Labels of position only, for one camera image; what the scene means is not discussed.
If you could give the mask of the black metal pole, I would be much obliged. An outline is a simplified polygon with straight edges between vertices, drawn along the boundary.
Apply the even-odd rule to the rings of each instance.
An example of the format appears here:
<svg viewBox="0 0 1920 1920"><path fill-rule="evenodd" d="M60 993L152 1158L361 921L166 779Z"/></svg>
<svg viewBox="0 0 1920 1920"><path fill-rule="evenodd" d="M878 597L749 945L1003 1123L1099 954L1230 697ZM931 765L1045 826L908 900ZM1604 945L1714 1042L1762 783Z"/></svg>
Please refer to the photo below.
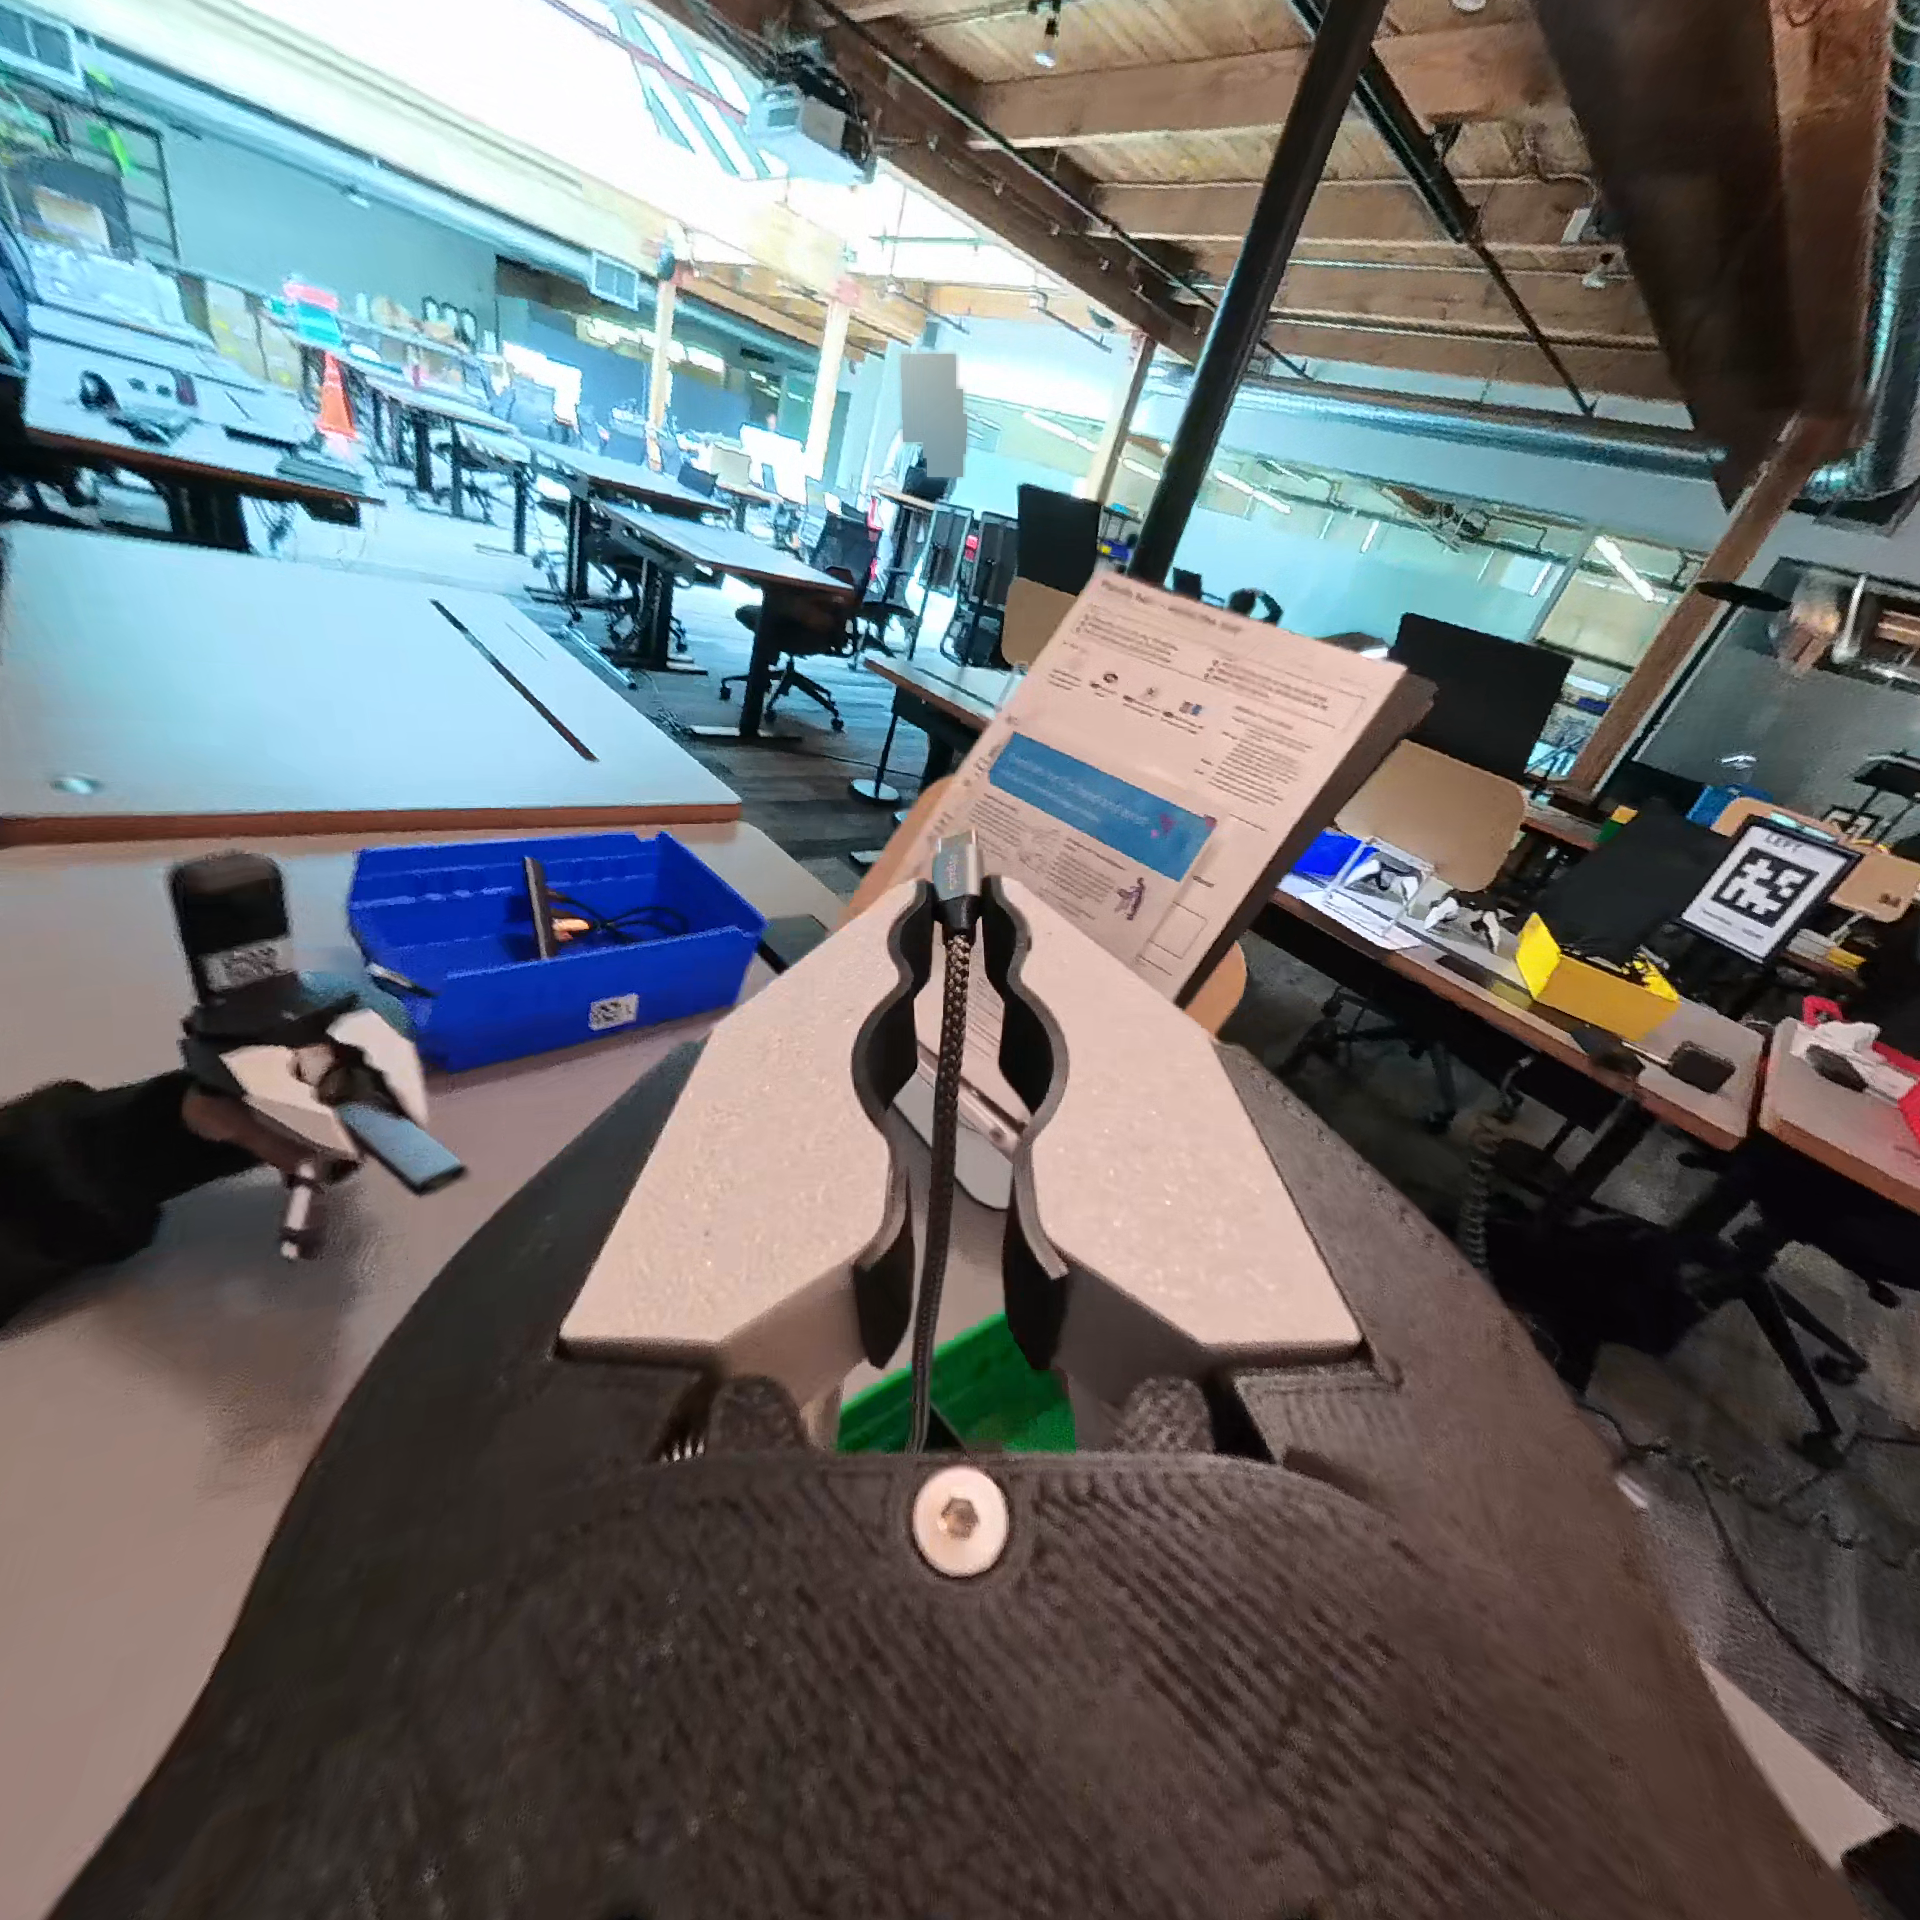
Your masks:
<svg viewBox="0 0 1920 1920"><path fill-rule="evenodd" d="M1280 282L1290 268L1329 145L1373 54L1385 5L1327 5L1305 76L1285 117L1248 233L1212 330L1193 364L1187 408L1165 452L1160 482L1145 515L1128 579L1160 588L1212 470L1237 389L1266 340Z"/></svg>

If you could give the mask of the orange plug cable blue tie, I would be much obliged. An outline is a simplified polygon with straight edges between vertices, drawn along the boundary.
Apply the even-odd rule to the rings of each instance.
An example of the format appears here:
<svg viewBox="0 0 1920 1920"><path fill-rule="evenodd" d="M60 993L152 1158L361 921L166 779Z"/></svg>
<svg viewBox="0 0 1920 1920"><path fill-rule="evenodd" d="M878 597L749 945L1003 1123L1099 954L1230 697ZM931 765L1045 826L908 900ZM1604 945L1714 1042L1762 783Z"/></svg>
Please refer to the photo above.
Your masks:
<svg viewBox="0 0 1920 1920"><path fill-rule="evenodd" d="M661 904L643 904L619 915L600 915L580 900L552 897L544 905L546 951L585 945L652 945L699 930L688 916Z"/></svg>

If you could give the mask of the black office chair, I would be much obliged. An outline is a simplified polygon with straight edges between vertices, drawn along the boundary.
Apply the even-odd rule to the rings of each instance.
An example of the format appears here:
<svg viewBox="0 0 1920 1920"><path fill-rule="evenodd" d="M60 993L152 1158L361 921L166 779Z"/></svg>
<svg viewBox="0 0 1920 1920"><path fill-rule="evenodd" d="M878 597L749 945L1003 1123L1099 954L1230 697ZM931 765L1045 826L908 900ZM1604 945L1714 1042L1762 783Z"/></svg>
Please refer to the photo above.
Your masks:
<svg viewBox="0 0 1920 1920"><path fill-rule="evenodd" d="M718 681L718 697L743 690L741 740L790 740L778 729L779 700L803 694L815 700L830 734L846 729L834 694L814 681L807 658L854 658L857 619L873 579L878 534L862 517L830 515L807 554L807 568L834 579L834 590L765 588L758 602L734 612L751 634L749 670Z"/></svg>

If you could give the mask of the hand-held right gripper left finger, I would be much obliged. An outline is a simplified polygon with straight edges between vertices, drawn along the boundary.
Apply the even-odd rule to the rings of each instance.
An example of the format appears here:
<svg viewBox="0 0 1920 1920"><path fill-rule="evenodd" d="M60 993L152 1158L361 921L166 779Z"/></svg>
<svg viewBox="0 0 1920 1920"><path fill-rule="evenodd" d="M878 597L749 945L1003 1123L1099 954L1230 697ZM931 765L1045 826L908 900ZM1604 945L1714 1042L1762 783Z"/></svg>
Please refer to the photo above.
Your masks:
<svg viewBox="0 0 1920 1920"><path fill-rule="evenodd" d="M796 1407L898 1356L918 1079L921 888L898 885L700 1048L556 1344L570 1361L778 1380Z"/></svg>

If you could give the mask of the person's left forearm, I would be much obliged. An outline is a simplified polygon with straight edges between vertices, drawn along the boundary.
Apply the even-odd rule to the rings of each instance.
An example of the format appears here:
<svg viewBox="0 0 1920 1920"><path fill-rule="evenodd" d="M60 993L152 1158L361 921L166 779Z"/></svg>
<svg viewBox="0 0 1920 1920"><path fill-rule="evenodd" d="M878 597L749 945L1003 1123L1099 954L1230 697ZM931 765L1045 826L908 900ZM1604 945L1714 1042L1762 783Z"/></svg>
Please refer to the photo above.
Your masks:
<svg viewBox="0 0 1920 1920"><path fill-rule="evenodd" d="M47 1081L3 1103L3 1324L73 1278L144 1253L197 1192L184 1073L131 1087Z"/></svg>

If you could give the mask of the spare wooden document stand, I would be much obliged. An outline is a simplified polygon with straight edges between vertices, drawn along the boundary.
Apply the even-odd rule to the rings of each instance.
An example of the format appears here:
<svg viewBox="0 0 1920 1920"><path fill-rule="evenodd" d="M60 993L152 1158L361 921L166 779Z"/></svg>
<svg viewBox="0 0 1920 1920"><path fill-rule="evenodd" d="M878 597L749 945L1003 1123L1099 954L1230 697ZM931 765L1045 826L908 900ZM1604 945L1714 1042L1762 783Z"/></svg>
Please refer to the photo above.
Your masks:
<svg viewBox="0 0 1920 1920"><path fill-rule="evenodd" d="M1524 832L1524 788L1401 740L1333 826L1429 862L1453 891L1485 891Z"/></svg>

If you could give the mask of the large black screen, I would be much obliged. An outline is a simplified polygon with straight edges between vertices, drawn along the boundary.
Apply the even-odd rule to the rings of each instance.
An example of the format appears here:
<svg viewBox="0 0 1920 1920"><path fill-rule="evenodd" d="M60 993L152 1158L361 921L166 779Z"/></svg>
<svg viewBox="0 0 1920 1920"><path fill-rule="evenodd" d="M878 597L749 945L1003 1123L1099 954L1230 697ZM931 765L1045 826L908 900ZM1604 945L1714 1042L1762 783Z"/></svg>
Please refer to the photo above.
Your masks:
<svg viewBox="0 0 1920 1920"><path fill-rule="evenodd" d="M1387 658L1435 690L1405 740L1506 779L1530 777L1573 672L1573 658L1549 648L1422 612L1399 619Z"/></svg>

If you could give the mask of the person's left hand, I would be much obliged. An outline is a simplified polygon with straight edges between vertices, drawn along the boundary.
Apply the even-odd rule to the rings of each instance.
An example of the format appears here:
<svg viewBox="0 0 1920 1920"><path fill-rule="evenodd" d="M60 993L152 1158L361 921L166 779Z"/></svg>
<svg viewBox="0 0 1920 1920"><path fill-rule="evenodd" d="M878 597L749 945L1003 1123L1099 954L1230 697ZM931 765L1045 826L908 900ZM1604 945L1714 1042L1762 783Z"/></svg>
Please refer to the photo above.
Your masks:
<svg viewBox="0 0 1920 1920"><path fill-rule="evenodd" d="M241 1102L209 1093L203 1087L184 1091L179 1125L190 1140L197 1140L196 1186L209 1186L252 1168L278 1168L278 1176L291 1176L307 1161L302 1140L272 1129Z"/></svg>

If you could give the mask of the green plastic bin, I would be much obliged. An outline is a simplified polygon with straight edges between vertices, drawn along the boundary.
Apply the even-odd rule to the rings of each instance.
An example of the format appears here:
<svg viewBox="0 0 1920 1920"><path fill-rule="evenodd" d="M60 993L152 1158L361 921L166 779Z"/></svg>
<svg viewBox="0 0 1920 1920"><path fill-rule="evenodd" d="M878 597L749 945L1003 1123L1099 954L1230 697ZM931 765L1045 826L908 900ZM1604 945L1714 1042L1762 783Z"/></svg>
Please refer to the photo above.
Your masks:
<svg viewBox="0 0 1920 1920"><path fill-rule="evenodd" d="M837 1454L898 1454L910 1433L910 1370L898 1368L837 1410ZM994 1314L936 1350L929 1446L961 1454L1077 1454L1063 1386L1033 1370L1008 1318Z"/></svg>

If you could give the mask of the small yellow plastic bin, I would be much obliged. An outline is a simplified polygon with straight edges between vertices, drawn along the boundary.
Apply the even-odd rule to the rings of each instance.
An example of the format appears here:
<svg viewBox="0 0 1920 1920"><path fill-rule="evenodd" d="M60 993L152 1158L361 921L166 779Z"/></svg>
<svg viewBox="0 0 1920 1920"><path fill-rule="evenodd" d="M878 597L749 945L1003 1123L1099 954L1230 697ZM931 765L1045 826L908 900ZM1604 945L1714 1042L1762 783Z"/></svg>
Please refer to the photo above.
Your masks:
<svg viewBox="0 0 1920 1920"><path fill-rule="evenodd" d="M1652 958L1636 954L1624 964L1580 958L1540 915L1516 930L1514 968L1534 1007L1623 1042L1645 1042L1682 1002Z"/></svg>

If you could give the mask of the ceiling projector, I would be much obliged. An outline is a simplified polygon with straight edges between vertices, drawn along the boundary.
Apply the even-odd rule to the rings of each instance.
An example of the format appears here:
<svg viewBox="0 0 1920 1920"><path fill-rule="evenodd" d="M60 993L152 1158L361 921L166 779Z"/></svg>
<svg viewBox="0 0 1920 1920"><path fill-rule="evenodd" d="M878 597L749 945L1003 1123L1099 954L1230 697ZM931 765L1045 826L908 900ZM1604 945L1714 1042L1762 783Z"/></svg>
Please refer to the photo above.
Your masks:
<svg viewBox="0 0 1920 1920"><path fill-rule="evenodd" d="M826 187L878 180L873 125L858 96L826 70L790 66L765 82L749 105L743 137L796 180Z"/></svg>

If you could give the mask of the blue plastic bin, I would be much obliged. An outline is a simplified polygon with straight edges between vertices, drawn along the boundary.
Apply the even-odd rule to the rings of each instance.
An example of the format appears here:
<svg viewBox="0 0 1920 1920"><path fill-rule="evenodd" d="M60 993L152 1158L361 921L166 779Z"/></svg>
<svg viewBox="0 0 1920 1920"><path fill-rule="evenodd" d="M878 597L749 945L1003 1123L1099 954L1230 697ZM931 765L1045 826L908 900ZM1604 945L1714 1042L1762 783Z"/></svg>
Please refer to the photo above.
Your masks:
<svg viewBox="0 0 1920 1920"><path fill-rule="evenodd" d="M522 856L544 860L552 897L600 915L661 904L699 930L541 959ZM422 1062L439 1073L729 1012L765 930L764 910L664 832L362 848L347 910L361 958L399 998Z"/></svg>

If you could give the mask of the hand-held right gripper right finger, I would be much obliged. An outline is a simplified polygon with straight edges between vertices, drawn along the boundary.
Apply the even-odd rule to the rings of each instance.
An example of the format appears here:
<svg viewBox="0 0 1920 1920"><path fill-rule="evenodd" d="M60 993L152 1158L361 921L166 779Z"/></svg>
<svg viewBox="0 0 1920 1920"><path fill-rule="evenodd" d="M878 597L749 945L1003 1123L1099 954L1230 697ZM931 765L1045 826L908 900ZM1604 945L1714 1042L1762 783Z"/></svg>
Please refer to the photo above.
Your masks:
<svg viewBox="0 0 1920 1920"><path fill-rule="evenodd" d="M1019 880L994 885L1011 1156L1003 1314L1036 1370L1346 1363L1362 1336L1212 1036Z"/></svg>

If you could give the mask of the grey desk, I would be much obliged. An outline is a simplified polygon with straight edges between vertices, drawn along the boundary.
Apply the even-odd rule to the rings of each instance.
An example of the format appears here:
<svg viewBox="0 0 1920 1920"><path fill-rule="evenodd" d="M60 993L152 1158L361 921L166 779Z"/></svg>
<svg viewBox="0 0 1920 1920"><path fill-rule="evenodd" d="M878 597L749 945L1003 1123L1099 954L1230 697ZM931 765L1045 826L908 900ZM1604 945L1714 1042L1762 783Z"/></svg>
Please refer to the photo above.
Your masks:
<svg viewBox="0 0 1920 1920"><path fill-rule="evenodd" d="M179 1063L166 875L209 845L3 854L3 1102ZM309 1264L280 1258L280 1180L252 1171L3 1328L3 1917L54 1910L178 1737L319 1434L425 1285L711 1020L433 1079L429 1129L466 1176L415 1199L366 1164L324 1200Z"/></svg>

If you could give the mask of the grey metal USB hub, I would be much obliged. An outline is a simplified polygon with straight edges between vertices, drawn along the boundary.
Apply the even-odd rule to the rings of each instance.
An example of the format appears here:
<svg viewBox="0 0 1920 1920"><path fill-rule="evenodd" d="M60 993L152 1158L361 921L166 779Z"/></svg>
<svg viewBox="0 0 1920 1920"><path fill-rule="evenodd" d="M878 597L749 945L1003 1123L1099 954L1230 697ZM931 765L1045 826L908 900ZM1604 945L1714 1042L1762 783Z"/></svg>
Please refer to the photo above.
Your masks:
<svg viewBox="0 0 1920 1920"><path fill-rule="evenodd" d="M362 1161L383 1164L399 1186L425 1199L464 1180L466 1164L404 1111L372 1102L331 1109Z"/></svg>

